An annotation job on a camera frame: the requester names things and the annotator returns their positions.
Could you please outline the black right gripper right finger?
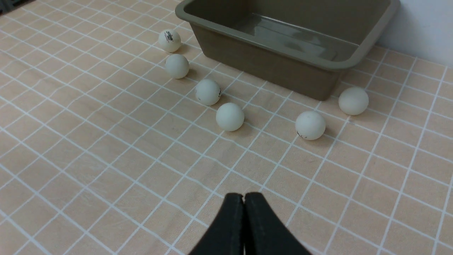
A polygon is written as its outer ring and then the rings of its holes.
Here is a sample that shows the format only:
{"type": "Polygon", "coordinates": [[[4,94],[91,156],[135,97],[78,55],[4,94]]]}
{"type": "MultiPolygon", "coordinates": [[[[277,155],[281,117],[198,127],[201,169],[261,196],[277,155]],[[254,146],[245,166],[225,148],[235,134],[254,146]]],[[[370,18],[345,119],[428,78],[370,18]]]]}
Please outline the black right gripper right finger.
{"type": "Polygon", "coordinates": [[[246,255],[310,255],[281,222],[266,198],[258,192],[245,195],[246,255]]]}

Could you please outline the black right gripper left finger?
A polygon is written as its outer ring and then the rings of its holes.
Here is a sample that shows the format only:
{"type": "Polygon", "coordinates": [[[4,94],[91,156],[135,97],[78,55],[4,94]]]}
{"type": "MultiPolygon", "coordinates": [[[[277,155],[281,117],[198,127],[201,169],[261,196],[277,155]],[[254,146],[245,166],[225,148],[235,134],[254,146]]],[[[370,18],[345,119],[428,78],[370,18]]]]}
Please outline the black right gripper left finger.
{"type": "Polygon", "coordinates": [[[244,240],[243,196],[238,193],[225,195],[220,210],[190,255],[242,255],[244,240]]]}

